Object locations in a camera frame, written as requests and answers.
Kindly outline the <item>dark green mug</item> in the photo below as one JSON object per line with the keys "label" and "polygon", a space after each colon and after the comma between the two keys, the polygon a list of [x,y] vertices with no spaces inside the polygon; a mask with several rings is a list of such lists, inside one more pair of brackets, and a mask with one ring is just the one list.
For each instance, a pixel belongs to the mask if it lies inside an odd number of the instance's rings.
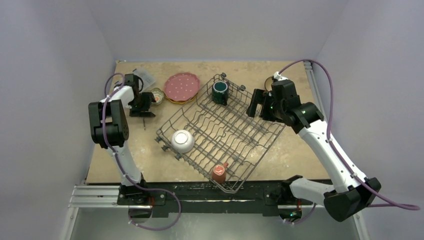
{"label": "dark green mug", "polygon": [[216,81],[212,86],[212,101],[216,104],[227,106],[229,97],[229,86],[224,81]]}

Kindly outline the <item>white ceramic bowl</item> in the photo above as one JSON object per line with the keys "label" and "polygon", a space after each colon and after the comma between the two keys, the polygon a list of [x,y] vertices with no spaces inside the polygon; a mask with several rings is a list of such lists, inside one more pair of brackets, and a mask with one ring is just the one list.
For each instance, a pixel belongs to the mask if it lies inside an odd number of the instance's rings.
{"label": "white ceramic bowl", "polygon": [[181,129],[173,133],[171,137],[171,146],[178,153],[188,153],[195,144],[194,136],[187,130]]}

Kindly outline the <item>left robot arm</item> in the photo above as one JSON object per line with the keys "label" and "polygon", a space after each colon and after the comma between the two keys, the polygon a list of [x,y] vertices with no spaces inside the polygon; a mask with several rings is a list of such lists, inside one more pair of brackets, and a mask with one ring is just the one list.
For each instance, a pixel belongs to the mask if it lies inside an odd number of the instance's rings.
{"label": "left robot arm", "polygon": [[143,89],[144,82],[140,76],[125,74],[111,94],[88,104],[91,138],[114,158],[121,173],[118,197],[138,205],[146,203],[151,194],[130,152],[130,129],[124,108],[130,108],[130,117],[154,118],[156,115],[150,111],[152,103],[156,102],[154,94]]}

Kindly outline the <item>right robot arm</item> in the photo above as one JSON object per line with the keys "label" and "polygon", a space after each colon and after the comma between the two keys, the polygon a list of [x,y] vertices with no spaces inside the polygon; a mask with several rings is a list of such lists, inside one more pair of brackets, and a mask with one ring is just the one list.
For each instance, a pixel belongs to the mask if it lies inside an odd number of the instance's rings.
{"label": "right robot arm", "polygon": [[261,105],[260,118],[283,123],[307,143],[327,171],[331,184],[308,180],[300,175],[283,181],[280,196],[288,204],[305,199],[324,206],[336,221],[343,222],[369,207],[382,186],[367,177],[342,150],[334,150],[336,140],[326,135],[328,123],[312,102],[302,103],[293,81],[284,78],[271,85],[272,90],[254,89],[246,111],[253,118]]}

